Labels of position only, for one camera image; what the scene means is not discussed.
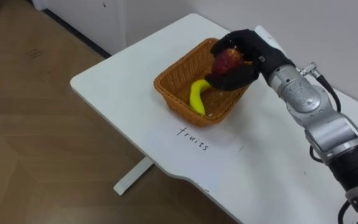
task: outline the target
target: white wall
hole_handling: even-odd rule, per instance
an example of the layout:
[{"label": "white wall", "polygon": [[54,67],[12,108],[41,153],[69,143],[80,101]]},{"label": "white wall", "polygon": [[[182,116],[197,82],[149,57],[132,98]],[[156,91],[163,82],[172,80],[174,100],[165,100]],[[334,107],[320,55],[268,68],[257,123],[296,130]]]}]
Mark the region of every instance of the white wall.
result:
[{"label": "white wall", "polygon": [[229,30],[263,25],[298,66],[317,62],[334,87],[358,100],[358,1],[127,0],[126,4],[129,45],[191,12]]},{"label": "white wall", "polygon": [[126,47],[121,0],[37,0],[110,54]]}]

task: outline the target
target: baseboard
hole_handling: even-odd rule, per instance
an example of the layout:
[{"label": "baseboard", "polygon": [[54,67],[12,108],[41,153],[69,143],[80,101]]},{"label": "baseboard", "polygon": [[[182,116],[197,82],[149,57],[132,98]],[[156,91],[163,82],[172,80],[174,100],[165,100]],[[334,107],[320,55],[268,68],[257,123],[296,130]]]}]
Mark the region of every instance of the baseboard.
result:
[{"label": "baseboard", "polygon": [[108,58],[111,56],[111,54],[109,54],[107,51],[103,50],[100,46],[98,46],[97,44],[95,44],[92,40],[90,40],[89,38],[87,38],[86,36],[84,36],[81,32],[79,32],[78,30],[76,30],[74,27],[72,27],[71,25],[69,25],[66,21],[64,21],[62,18],[58,17],[56,14],[54,14],[51,10],[49,9],[44,9],[42,10],[42,12],[44,12],[46,15],[48,15],[49,17],[51,17],[54,21],[56,21],[57,23],[59,23],[62,27],[64,27],[68,32],[70,32],[71,34],[73,34],[74,36],[76,36],[78,39],[80,39],[82,42],[84,42],[88,47],[92,48],[96,53],[100,54],[100,56],[104,57],[104,58]]}]

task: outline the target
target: table top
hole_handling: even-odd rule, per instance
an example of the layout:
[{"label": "table top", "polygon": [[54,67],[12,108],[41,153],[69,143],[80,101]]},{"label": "table top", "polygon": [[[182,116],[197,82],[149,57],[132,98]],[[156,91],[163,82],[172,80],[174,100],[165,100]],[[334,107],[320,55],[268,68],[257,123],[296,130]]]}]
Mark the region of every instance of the table top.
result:
[{"label": "table top", "polygon": [[[77,75],[71,86],[162,170],[194,183],[236,220],[335,223],[345,192],[326,166],[311,160],[303,129],[262,77],[222,123],[203,129],[173,114],[154,90],[154,78],[169,65],[227,33],[190,14]],[[338,96],[358,125],[358,101]],[[184,128],[213,150],[174,140]],[[345,219],[351,223],[358,214],[349,209]]]}]

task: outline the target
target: robotic arm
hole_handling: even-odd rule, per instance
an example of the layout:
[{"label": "robotic arm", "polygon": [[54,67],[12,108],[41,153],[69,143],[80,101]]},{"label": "robotic arm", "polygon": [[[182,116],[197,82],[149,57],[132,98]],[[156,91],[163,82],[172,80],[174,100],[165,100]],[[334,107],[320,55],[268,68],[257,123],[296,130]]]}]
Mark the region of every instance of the robotic arm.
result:
[{"label": "robotic arm", "polygon": [[[267,84],[287,104],[288,112],[305,129],[306,139],[336,180],[346,191],[346,203],[338,215],[352,205],[358,212],[358,127],[340,112],[340,103],[334,90],[312,63],[297,69],[281,50],[266,43],[252,30],[231,32],[218,41],[211,53],[216,56],[223,50],[236,48],[243,55],[243,64],[223,76],[208,75],[206,80],[220,90],[235,90],[251,84],[261,73]],[[312,85],[305,76],[312,75],[322,86]],[[332,94],[337,111],[333,109],[328,93]]]}]

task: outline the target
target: black cable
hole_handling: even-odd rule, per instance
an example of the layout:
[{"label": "black cable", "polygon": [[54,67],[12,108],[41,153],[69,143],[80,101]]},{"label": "black cable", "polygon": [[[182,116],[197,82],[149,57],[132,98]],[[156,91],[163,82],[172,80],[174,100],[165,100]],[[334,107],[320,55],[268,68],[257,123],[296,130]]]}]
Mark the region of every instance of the black cable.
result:
[{"label": "black cable", "polygon": [[341,101],[339,100],[339,97],[335,93],[332,86],[329,84],[327,79],[325,79],[322,75],[320,75],[316,80],[333,96],[335,104],[336,104],[336,111],[341,112]]},{"label": "black cable", "polygon": [[347,210],[350,206],[351,206],[351,204],[350,204],[348,201],[346,201],[346,202],[342,205],[342,207],[341,207],[341,209],[340,209],[340,211],[339,211],[339,213],[338,213],[338,224],[343,224],[343,217],[344,217],[344,215],[345,215],[346,210]]},{"label": "black cable", "polygon": [[310,154],[310,157],[312,158],[312,160],[316,161],[316,162],[319,162],[319,163],[323,163],[323,161],[319,158],[317,158],[315,155],[314,155],[314,149],[313,147],[310,146],[309,148],[309,154]]},{"label": "black cable", "polygon": [[[316,78],[316,80],[328,91],[329,94],[331,94],[331,96],[333,96],[335,104],[336,104],[336,111],[341,112],[341,110],[342,110],[341,101],[339,100],[339,97],[337,96],[334,89],[327,81],[327,79],[325,79],[322,75],[320,75],[318,78]],[[317,158],[314,155],[314,150],[313,150],[313,147],[311,147],[311,146],[309,148],[309,154],[310,154],[310,157],[312,158],[312,160],[319,162],[319,163],[323,163],[323,161],[321,159]]]}]

